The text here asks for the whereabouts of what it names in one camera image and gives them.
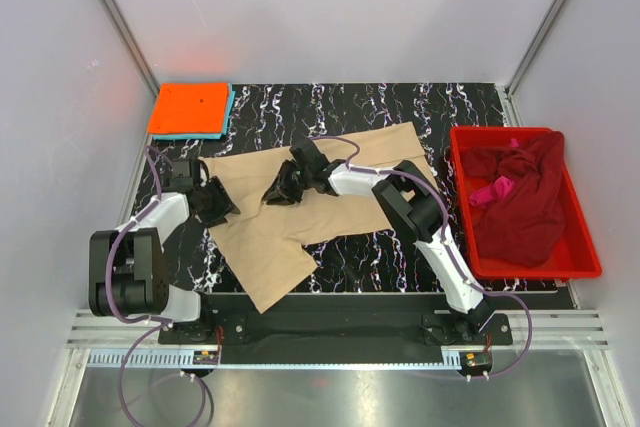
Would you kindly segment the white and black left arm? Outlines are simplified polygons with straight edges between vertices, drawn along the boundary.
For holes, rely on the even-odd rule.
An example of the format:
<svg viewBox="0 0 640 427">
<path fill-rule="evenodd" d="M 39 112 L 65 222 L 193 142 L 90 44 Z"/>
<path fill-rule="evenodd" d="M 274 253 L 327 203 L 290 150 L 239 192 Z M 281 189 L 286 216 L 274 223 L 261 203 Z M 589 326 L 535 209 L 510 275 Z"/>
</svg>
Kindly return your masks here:
<svg viewBox="0 0 640 427">
<path fill-rule="evenodd" d="M 213 308 L 202 294 L 170 283 L 164 244 L 190 219 L 212 228 L 240 210 L 202 160 L 176 161 L 155 181 L 159 193 L 141 212 L 91 236 L 89 308 L 125 324 L 159 321 L 179 339 L 203 342 L 220 332 Z"/>
</svg>

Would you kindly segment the beige t-shirt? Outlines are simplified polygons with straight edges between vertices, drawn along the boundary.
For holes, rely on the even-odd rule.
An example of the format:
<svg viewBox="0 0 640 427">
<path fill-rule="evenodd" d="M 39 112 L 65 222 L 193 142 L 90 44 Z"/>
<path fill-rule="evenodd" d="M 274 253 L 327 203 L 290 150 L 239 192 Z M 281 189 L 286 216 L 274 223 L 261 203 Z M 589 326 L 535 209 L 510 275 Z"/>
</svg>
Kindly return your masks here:
<svg viewBox="0 0 640 427">
<path fill-rule="evenodd" d="M 296 205 L 263 204 L 264 192 L 289 157 L 288 148 L 281 147 L 204 161 L 240 210 L 209 234 L 259 313 L 315 270 L 305 246 L 391 227 L 373 198 L 309 190 Z"/>
</svg>

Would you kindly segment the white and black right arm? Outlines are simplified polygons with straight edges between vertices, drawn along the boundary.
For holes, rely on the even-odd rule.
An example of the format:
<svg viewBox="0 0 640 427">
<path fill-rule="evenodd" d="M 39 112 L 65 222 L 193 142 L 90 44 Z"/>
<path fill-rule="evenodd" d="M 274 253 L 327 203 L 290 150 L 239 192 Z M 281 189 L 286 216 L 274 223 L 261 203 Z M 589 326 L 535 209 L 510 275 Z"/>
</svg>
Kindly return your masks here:
<svg viewBox="0 0 640 427">
<path fill-rule="evenodd" d="M 437 189 L 408 160 L 393 167 L 354 164 L 360 147 L 355 142 L 350 144 L 355 151 L 336 160 L 329 160 L 315 139 L 290 147 L 291 158 L 282 163 L 262 202 L 299 204 L 308 190 L 334 197 L 376 200 L 396 234 L 426 259 L 445 293 L 450 318 L 429 327 L 438 329 L 443 340 L 449 335 L 456 340 L 486 335 L 495 309 L 455 245 L 448 211 Z"/>
</svg>

